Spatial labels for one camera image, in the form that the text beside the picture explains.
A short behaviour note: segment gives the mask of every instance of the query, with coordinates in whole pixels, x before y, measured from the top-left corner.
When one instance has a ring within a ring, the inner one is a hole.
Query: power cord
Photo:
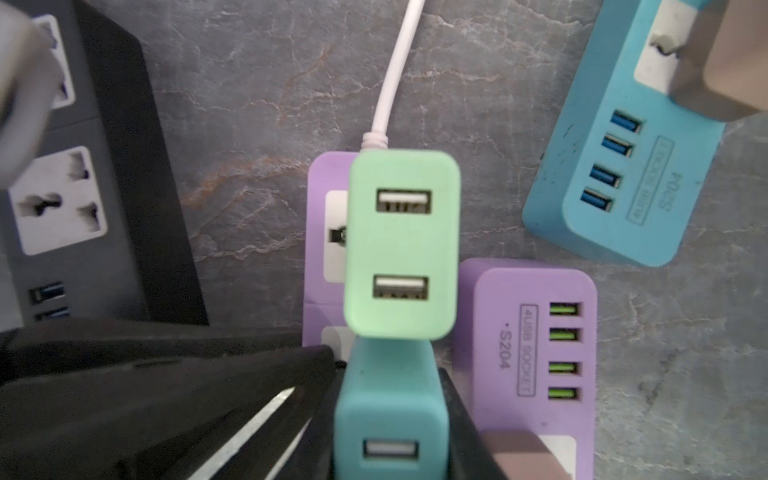
[[[411,44],[416,34],[416,27],[419,26],[423,9],[424,0],[409,0],[406,17],[402,20],[395,50],[392,52],[392,58],[389,59],[389,67],[384,76],[379,103],[376,104],[376,111],[373,114],[371,131],[362,136],[361,151],[372,148],[386,149],[389,145],[389,139],[386,136],[389,114],[392,112],[392,103],[395,101],[397,86],[400,83],[400,77],[402,77],[402,70],[406,66],[408,53],[411,51]]]

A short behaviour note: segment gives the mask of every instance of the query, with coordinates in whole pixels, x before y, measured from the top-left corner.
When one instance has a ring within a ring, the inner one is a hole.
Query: black side of power strip
[[[102,237],[28,256],[3,193],[0,225],[24,322],[59,312],[207,324],[139,41],[80,0],[10,3],[56,17],[74,84],[75,102],[53,110],[38,156],[87,147],[108,222]],[[34,300],[59,283],[64,295]]]

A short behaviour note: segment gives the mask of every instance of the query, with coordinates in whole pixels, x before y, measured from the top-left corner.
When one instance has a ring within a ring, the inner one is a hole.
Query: pink charger
[[[474,258],[458,271],[454,380],[480,432],[538,435],[592,480],[598,295],[579,270]]]
[[[306,250],[302,345],[341,343],[344,327],[346,198],[358,152],[326,152],[310,165],[306,187]]]

